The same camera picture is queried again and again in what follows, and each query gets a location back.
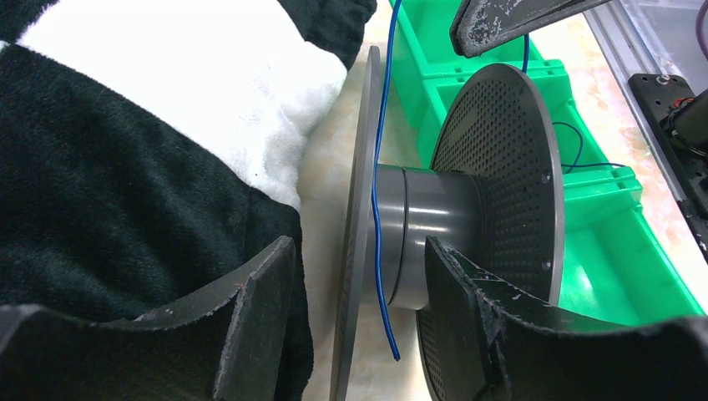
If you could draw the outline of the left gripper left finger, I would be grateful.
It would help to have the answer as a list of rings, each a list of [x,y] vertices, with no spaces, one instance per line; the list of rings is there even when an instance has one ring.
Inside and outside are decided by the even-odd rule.
[[[135,320],[1,309],[4,400],[271,400],[296,267],[280,237],[243,266]]]

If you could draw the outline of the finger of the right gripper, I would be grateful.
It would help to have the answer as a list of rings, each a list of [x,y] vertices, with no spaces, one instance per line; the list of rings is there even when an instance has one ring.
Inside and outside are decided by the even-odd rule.
[[[472,58],[608,0],[463,0],[449,36],[459,56]]]

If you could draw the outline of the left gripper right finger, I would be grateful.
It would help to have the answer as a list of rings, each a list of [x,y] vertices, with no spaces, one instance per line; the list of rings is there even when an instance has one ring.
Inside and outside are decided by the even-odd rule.
[[[422,354],[441,400],[704,400],[707,320],[626,327],[553,306],[444,241],[424,251]]]

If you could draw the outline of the dark grey filament spool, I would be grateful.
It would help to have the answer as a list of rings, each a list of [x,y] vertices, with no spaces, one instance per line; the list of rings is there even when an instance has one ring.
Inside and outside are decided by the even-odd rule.
[[[351,169],[330,397],[346,397],[359,308],[429,306],[426,240],[435,236],[497,273],[529,274],[559,300],[564,193],[549,112],[521,69],[492,63],[464,84],[428,169],[378,160],[390,84],[377,47],[367,59]]]

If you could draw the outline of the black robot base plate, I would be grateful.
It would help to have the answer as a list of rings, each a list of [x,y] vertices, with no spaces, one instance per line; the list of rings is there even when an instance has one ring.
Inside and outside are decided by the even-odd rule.
[[[629,87],[660,147],[685,222],[707,256],[707,92],[678,75],[634,74]]]

